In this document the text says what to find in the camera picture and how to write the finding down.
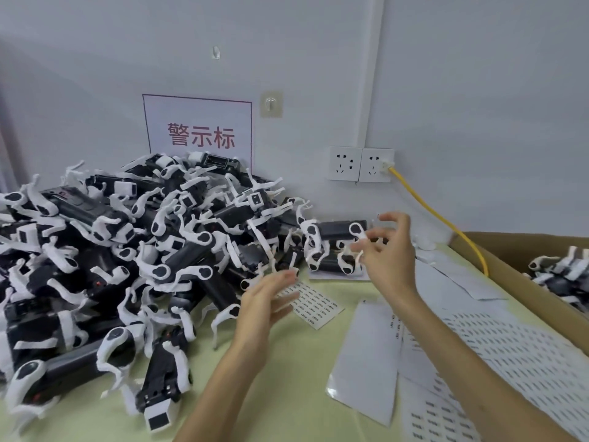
light green table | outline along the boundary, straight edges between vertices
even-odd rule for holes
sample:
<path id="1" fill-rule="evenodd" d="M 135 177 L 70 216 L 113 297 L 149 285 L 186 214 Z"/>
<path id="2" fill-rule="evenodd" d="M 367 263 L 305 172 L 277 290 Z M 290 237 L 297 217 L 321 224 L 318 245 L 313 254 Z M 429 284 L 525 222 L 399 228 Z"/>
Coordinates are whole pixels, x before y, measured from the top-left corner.
<path id="1" fill-rule="evenodd" d="M 447 247 L 441 247 L 457 262 L 476 269 Z M 267 366 L 255 380 L 247 395 L 234 431 L 236 441 L 290 442 L 401 441 L 401 413 L 397 397 L 394 418 L 386 428 L 329 398 L 325 393 L 328 376 L 335 364 L 343 338 L 348 330 L 358 301 L 375 299 L 377 290 L 370 282 L 309 282 L 314 289 L 334 299 L 345 310 L 316 331 L 298 316 L 291 314 L 272 330 L 271 352 Z M 199 306 L 194 316 L 200 316 Z M 540 319 L 509 297 L 510 311 L 527 324 L 548 328 Z M 212 350 L 210 323 L 212 313 L 200 328 L 197 340 L 190 345 L 188 359 L 194 377 L 193 390 L 183 396 L 180 420 L 173 428 L 150 436 L 143 416 L 126 415 L 120 393 L 100 399 L 102 391 L 113 384 L 113 376 L 103 377 L 66 394 L 24 433 L 23 441 L 63 442 L 109 440 L 135 442 L 172 440 L 181 420 L 194 407 L 219 359 L 228 349 L 234 321 L 219 328 L 219 349 Z M 142 357 L 134 367 L 141 378 L 147 369 Z M 0 409 L 0 440 L 8 440 L 12 420 Z"/>

